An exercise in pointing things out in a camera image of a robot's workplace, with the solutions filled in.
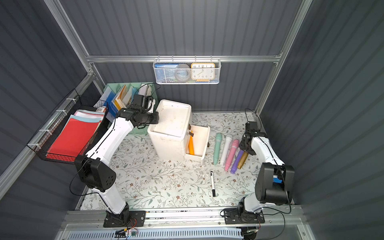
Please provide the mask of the pink microphone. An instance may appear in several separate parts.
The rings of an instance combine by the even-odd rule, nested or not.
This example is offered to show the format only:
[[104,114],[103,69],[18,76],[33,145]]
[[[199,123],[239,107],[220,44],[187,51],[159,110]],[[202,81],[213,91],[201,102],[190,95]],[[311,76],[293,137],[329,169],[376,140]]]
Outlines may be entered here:
[[226,165],[225,165],[225,171],[226,172],[229,170],[230,166],[232,165],[235,153],[237,151],[237,148],[239,147],[239,143],[240,143],[240,141],[238,139],[235,139],[232,142],[232,145],[231,145],[231,148],[230,148],[230,152],[229,152],[229,155],[228,155],[228,158],[227,158],[227,161],[226,161]]

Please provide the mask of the white microphone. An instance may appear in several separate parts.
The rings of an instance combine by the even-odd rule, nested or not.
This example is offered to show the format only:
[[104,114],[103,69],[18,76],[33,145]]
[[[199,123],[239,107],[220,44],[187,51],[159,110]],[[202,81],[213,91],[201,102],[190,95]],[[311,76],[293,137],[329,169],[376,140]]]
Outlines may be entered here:
[[228,155],[232,141],[233,141],[233,136],[232,135],[226,135],[223,152],[222,152],[221,159],[220,159],[220,165],[221,166],[224,166],[226,163],[227,155]]

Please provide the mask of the green microphone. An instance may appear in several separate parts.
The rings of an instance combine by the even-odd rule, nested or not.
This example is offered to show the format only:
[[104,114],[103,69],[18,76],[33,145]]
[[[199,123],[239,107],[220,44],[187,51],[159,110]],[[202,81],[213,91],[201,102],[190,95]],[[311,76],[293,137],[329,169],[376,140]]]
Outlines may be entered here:
[[215,150],[214,150],[214,161],[213,161],[214,165],[217,165],[219,162],[222,139],[223,139],[223,135],[221,133],[217,133],[215,138]]

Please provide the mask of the white plastic drawer unit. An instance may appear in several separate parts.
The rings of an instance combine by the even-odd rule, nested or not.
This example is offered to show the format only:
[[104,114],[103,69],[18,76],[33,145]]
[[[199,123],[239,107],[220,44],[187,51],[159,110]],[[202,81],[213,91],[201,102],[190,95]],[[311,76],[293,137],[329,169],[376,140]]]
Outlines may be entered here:
[[159,123],[149,125],[148,134],[161,160],[182,161],[186,155],[191,105],[161,100],[157,112]]

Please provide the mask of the purple microphone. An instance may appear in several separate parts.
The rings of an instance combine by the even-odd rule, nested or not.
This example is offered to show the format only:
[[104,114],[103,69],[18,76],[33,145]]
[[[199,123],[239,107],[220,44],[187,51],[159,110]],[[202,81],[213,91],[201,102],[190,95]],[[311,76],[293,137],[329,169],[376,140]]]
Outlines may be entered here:
[[237,157],[236,157],[236,160],[234,161],[233,165],[232,165],[232,168],[231,168],[231,174],[235,174],[235,172],[237,171],[238,169],[238,165],[239,165],[239,162],[242,158],[244,154],[244,151],[243,150],[240,150]]

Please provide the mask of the white bottom drawer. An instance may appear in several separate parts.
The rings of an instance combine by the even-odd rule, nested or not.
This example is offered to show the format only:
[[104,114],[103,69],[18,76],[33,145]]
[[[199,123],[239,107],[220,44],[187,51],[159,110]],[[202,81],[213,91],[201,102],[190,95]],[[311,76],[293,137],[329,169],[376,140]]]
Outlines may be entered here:
[[[209,145],[211,128],[191,125],[187,130],[187,145],[185,159],[197,162],[200,165],[204,164],[207,148]],[[189,155],[189,140],[193,136],[195,155]]]

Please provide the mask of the orange microphone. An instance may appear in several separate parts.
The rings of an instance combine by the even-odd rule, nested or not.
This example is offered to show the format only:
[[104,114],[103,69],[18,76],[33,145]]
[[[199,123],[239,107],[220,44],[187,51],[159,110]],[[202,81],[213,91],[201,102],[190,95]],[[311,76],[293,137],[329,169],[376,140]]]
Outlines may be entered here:
[[193,136],[190,136],[190,140],[189,140],[189,155],[195,155],[195,150],[194,150],[194,142],[193,142]]

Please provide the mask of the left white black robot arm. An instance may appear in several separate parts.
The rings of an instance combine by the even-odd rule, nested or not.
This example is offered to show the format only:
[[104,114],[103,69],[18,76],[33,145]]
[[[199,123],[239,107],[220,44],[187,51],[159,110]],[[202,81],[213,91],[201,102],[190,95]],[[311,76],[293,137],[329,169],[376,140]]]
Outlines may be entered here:
[[129,205],[115,184],[117,174],[109,167],[113,154],[134,128],[158,123],[157,111],[124,108],[94,147],[76,157],[75,166],[81,182],[91,190],[91,195],[100,196],[110,214],[118,216],[129,212]]

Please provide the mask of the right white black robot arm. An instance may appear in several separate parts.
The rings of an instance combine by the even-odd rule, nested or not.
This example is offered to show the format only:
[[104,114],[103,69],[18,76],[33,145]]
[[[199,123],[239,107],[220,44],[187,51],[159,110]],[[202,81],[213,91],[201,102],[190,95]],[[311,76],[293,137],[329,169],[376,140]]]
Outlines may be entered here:
[[266,204],[290,206],[295,170],[278,157],[267,136],[255,130],[247,130],[242,137],[240,149],[256,155],[262,161],[254,193],[244,197],[239,205],[242,211],[259,213],[262,209],[271,208]]

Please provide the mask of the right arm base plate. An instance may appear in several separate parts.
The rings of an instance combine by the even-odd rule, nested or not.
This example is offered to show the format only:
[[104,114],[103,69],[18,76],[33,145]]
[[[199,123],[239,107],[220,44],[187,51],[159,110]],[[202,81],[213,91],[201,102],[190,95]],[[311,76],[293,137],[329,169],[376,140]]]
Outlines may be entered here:
[[265,219],[263,216],[255,213],[239,211],[237,208],[226,208],[220,212],[220,216],[224,218],[226,225],[237,224],[263,224]]

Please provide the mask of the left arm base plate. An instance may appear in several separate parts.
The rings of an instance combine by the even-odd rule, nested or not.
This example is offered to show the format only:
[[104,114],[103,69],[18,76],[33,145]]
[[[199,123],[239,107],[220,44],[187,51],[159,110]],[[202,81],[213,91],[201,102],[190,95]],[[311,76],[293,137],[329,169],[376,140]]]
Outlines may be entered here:
[[143,227],[145,219],[146,211],[125,211],[119,215],[106,211],[103,227]]

